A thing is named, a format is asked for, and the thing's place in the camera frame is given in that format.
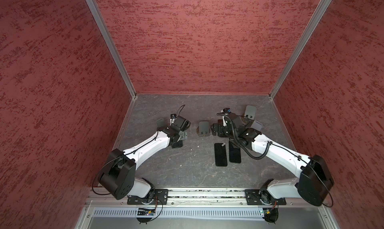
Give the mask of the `green-edged phone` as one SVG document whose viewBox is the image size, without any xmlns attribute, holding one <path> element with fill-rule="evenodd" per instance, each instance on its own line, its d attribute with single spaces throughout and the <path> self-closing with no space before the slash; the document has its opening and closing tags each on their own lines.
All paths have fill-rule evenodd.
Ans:
<svg viewBox="0 0 384 229">
<path fill-rule="evenodd" d="M 181 148 L 183 146 L 183 141 L 178 141 L 172 144 L 172 148 Z"/>
</svg>

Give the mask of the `right aluminium corner post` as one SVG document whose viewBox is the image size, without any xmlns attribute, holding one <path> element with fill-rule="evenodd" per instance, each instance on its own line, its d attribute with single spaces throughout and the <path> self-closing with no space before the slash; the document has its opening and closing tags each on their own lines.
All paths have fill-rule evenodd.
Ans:
<svg viewBox="0 0 384 229">
<path fill-rule="evenodd" d="M 269 97 L 272 101 L 277 92 L 279 91 L 280 87 L 282 86 L 284 80 L 288 76 L 289 72 L 293 68 L 295 62 L 299 58 L 301 52 L 305 48 L 307 42 L 311 38 L 312 34 L 314 33 L 317 25 L 319 24 L 320 20 L 322 19 L 323 15 L 325 14 L 326 10 L 328 9 L 329 5 L 331 4 L 332 0 L 320 0 L 316 9 L 314 10 L 314 13 L 312 14 L 308 24 L 306 25 L 299 41 L 297 42 L 291 56 L 289 57 L 287 63 L 285 64 L 282 73 L 280 74 L 279 78 L 277 79 L 275 85 L 273 86 Z"/>
</svg>

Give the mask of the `aluminium front rail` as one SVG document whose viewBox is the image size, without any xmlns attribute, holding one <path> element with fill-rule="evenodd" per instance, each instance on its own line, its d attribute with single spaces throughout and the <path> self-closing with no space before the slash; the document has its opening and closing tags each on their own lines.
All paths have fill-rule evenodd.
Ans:
<svg viewBox="0 0 384 229">
<path fill-rule="evenodd" d="M 105 188 L 96 188 L 86 199 L 85 207 L 154 207 L 161 206 L 159 202 L 152 201 L 146 205 L 139 199 L 125 196 L 121 200 L 107 195 Z M 310 208 L 303 199 L 286 198 L 284 205 L 263 205 L 254 196 L 249 196 L 244 188 L 160 188 L 157 199 L 163 202 L 166 208 Z"/>
</svg>

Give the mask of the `aluminium corner post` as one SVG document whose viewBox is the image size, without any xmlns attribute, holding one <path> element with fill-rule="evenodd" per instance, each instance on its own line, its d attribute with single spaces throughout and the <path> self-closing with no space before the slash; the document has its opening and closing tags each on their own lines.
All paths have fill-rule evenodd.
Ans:
<svg viewBox="0 0 384 229">
<path fill-rule="evenodd" d="M 86 4 L 98 26 L 98 29 L 103 37 L 103 39 L 105 40 L 105 43 L 113 57 L 113 60 L 123 78 L 123 81 L 125 82 L 125 85 L 131 95 L 131 97 L 133 98 L 133 100 L 135 100 L 137 98 L 137 92 L 133 86 L 133 83 L 128 75 L 128 72 L 126 70 L 126 67 L 123 63 L 123 60 L 118 52 L 118 49 L 113 41 L 113 38 L 107 28 L 107 25 L 103 19 L 103 16 L 101 14 L 101 11 L 99 9 L 99 7 L 97 6 L 97 2 L 96 0 L 85 0 L 86 1 Z"/>
<path fill-rule="evenodd" d="M 320 0 L 316 9 L 314 10 L 314 13 L 312 14 L 308 24 L 306 25 L 299 41 L 297 42 L 291 56 L 289 57 L 287 63 L 285 64 L 282 73 L 280 74 L 279 78 L 277 79 L 275 85 L 273 86 L 269 97 L 272 101 L 277 92 L 279 91 L 280 87 L 282 86 L 284 80 L 288 76 L 289 72 L 293 68 L 295 62 L 299 58 L 301 52 L 305 48 L 307 42 L 311 38 L 312 34 L 314 33 L 317 25 L 319 24 L 320 20 L 322 19 L 323 15 L 325 14 L 326 10 L 328 9 L 329 5 L 331 4 L 332 0 Z"/>
</svg>

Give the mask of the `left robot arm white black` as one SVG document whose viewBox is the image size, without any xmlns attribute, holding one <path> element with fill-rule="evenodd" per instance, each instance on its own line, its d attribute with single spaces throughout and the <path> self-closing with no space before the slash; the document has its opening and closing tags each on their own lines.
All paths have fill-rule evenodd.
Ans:
<svg viewBox="0 0 384 229">
<path fill-rule="evenodd" d="M 178 143 L 181 133 L 190 125 L 190 121 L 177 116 L 169 126 L 159 127 L 143 142 L 123 151 L 113 150 L 95 179 L 117 200 L 132 196 L 150 204 L 155 199 L 155 186 L 146 179 L 137 178 L 136 169 L 160 150 Z"/>
</svg>

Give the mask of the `left aluminium corner post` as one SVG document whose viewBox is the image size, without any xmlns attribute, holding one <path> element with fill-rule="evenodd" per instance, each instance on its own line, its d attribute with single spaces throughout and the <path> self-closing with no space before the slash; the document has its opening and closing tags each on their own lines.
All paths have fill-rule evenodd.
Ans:
<svg viewBox="0 0 384 229">
<path fill-rule="evenodd" d="M 85 0 L 86 1 L 86 4 L 98 26 L 98 29 L 103 37 L 103 39 L 105 40 L 105 43 L 113 57 L 113 60 L 123 78 L 123 81 L 125 82 L 125 85 L 131 95 L 131 97 L 133 98 L 133 100 L 135 100 L 137 98 L 137 92 L 133 86 L 133 83 L 128 75 L 128 72 L 126 70 L 126 67 L 123 63 L 123 60 L 118 52 L 118 49 L 113 41 L 113 38 L 107 28 L 107 25 L 103 19 L 103 16 L 101 14 L 101 11 L 99 9 L 99 7 L 97 6 L 97 2 L 96 0 Z"/>
</svg>

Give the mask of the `silver-backed phone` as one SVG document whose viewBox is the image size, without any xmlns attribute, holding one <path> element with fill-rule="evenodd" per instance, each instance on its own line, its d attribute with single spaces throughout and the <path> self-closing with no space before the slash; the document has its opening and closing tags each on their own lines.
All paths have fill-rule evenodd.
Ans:
<svg viewBox="0 0 384 229">
<path fill-rule="evenodd" d="M 228 159 L 227 159 L 226 144 L 215 143 L 214 152 L 215 152 L 215 165 L 217 167 L 227 167 Z"/>
</svg>

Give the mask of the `far left phone stand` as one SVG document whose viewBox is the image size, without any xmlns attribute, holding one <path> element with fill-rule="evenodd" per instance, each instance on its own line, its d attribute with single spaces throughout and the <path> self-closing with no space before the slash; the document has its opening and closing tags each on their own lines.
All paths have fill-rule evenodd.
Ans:
<svg viewBox="0 0 384 229">
<path fill-rule="evenodd" d="M 156 125 L 157 125 L 157 129 L 159 130 L 160 128 L 166 126 L 167 124 L 163 118 L 160 118 L 160 119 L 156 120 Z"/>
</svg>

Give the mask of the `black round phone stand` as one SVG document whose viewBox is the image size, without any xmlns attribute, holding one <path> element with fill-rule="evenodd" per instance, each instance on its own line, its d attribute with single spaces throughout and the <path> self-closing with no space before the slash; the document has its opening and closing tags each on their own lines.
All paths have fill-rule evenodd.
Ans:
<svg viewBox="0 0 384 229">
<path fill-rule="evenodd" d="M 208 121 L 200 121 L 197 127 L 197 134 L 199 137 L 206 137 L 210 135 L 210 123 Z"/>
</svg>

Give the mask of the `wooden base grey phone stand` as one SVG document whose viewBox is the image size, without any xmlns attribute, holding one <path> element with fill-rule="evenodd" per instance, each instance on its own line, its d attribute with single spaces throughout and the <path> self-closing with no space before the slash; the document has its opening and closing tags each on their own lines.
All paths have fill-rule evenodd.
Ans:
<svg viewBox="0 0 384 229">
<path fill-rule="evenodd" d="M 255 106 L 247 105 L 245 112 L 244 112 L 244 117 L 246 117 L 250 120 L 254 120 L 256 112 L 257 112 L 257 108 Z"/>
</svg>

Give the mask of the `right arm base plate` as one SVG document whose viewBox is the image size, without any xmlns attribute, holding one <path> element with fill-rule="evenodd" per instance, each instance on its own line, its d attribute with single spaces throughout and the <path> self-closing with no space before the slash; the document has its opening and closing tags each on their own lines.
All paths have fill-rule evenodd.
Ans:
<svg viewBox="0 0 384 229">
<path fill-rule="evenodd" d="M 285 206 L 285 198 L 275 199 L 266 190 L 245 190 L 245 199 L 248 206 Z"/>
</svg>

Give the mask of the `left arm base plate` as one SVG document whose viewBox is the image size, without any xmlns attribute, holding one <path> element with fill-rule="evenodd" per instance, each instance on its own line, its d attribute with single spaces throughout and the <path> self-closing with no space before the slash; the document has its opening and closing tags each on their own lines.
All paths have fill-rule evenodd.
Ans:
<svg viewBox="0 0 384 229">
<path fill-rule="evenodd" d="M 168 200 L 168 189 L 153 189 L 144 198 L 129 195 L 127 198 L 128 205 L 166 205 Z"/>
</svg>

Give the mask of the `purple phone stand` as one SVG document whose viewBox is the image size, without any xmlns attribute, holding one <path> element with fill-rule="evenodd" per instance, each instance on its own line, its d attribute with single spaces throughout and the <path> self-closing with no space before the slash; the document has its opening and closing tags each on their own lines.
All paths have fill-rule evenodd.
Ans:
<svg viewBox="0 0 384 229">
<path fill-rule="evenodd" d="M 263 124 L 258 122 L 258 121 L 253 121 L 252 124 L 251 124 L 251 128 L 255 129 L 257 131 L 261 131 L 262 128 L 263 128 Z"/>
</svg>

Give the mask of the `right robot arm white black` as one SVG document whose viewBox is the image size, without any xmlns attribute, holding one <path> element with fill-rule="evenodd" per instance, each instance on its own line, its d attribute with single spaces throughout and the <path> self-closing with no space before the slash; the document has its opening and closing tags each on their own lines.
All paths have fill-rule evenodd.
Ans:
<svg viewBox="0 0 384 229">
<path fill-rule="evenodd" d="M 255 161 L 269 158 L 294 175 L 292 179 L 267 180 L 256 196 L 259 203 L 274 206 L 279 200 L 293 198 L 319 207 L 332 196 L 334 179 L 321 156 L 301 154 L 273 141 L 245 125 L 240 116 L 229 109 L 219 112 L 218 116 L 223 118 L 224 134 L 235 148 L 242 149 Z"/>
</svg>

